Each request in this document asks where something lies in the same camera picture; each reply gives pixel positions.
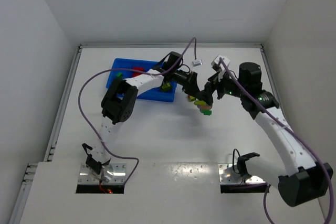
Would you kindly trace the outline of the lime green lego brick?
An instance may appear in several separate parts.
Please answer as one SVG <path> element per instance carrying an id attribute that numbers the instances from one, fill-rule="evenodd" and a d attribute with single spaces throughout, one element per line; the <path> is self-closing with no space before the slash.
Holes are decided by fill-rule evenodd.
<path id="1" fill-rule="evenodd" d="M 163 83 L 160 87 L 161 92 L 170 92 L 172 90 L 172 85 L 170 82 Z"/>

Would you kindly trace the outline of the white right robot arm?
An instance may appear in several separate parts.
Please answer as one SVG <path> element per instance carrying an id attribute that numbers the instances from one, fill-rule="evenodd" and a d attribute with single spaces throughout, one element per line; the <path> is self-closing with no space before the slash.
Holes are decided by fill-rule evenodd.
<path id="1" fill-rule="evenodd" d="M 234 167 L 238 174 L 241 177 L 258 176 L 275 186 L 290 207 L 324 196 L 333 170 L 327 163 L 319 164 L 297 140 L 291 127 L 285 124 L 278 101 L 263 89 L 260 65 L 253 62 L 240 64 L 237 79 L 230 75 L 221 60 L 213 61 L 211 65 L 217 73 L 208 81 L 217 91 L 218 98 L 225 94 L 240 98 L 242 107 L 267 134 L 284 165 L 283 168 L 273 165 L 252 152 L 237 159 Z"/>

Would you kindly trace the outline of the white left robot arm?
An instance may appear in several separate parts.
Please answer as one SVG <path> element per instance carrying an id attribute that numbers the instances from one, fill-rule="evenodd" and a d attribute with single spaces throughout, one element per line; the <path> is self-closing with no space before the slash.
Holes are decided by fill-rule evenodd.
<path id="1" fill-rule="evenodd" d="M 205 89 L 199 89 L 197 84 L 197 73 L 191 70 L 188 72 L 181 70 L 182 64 L 183 55 L 171 51 L 159 62 L 154 64 L 148 71 L 141 71 L 130 68 L 111 68 L 99 72 L 89 78 L 89 80 L 84 83 L 79 91 L 79 111 L 96 134 L 98 141 L 101 143 L 101 146 L 105 152 L 115 158 L 136 161 L 136 164 L 130 175 L 133 175 L 139 165 L 140 160 L 137 157 L 126 157 L 113 153 L 110 149 L 108 149 L 107 142 L 110 135 L 109 130 L 113 129 L 115 125 L 124 123 L 130 118 L 135 106 L 136 99 L 139 96 L 172 81 L 181 85 L 183 92 L 187 95 L 195 97 L 198 100 L 205 101 L 206 104 L 209 105 L 213 102 L 211 94 L 209 94 Z M 81 95 L 84 88 L 91 80 L 103 73 L 113 71 L 138 72 L 139 75 L 131 78 L 117 76 L 112 80 L 101 101 L 102 124 L 100 130 L 98 131 L 83 112 L 81 106 Z"/>

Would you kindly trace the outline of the blue plastic sorting bin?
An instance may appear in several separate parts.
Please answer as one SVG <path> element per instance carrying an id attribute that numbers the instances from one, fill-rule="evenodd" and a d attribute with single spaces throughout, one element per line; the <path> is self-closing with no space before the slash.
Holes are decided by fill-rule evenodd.
<path id="1" fill-rule="evenodd" d="M 130 84 L 137 86 L 139 99 L 162 101 L 162 102 L 173 102 L 175 96 L 175 90 L 177 83 L 170 81 L 171 88 L 167 91 L 161 90 L 161 85 L 163 81 L 162 76 L 151 77 L 150 75 L 140 75 L 134 77 L 133 72 L 129 69 L 140 70 L 142 72 L 154 73 L 152 67 L 157 64 L 156 61 L 147 60 L 135 60 L 135 59 L 125 59 L 116 58 L 113 62 L 112 69 L 108 77 L 106 88 L 108 89 L 113 82 L 114 78 L 121 73 L 123 79 L 129 81 Z"/>

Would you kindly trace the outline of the red lime small stack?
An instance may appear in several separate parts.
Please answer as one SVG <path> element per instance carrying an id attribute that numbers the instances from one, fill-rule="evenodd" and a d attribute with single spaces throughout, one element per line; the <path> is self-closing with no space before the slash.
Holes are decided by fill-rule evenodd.
<path id="1" fill-rule="evenodd" d="M 194 102 L 194 101 L 196 101 L 196 98 L 193 97 L 193 96 L 190 96 L 190 95 L 187 96 L 187 99 L 188 99 L 188 102 Z"/>

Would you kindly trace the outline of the red long lego brick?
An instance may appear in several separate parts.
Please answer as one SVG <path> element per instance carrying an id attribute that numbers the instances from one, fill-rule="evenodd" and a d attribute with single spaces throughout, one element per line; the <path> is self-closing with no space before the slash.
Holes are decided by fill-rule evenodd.
<path id="1" fill-rule="evenodd" d="M 135 70 L 135 73 L 139 73 L 139 72 L 144 72 L 145 71 L 145 69 L 142 68 L 142 67 L 133 67 L 132 69 Z"/>

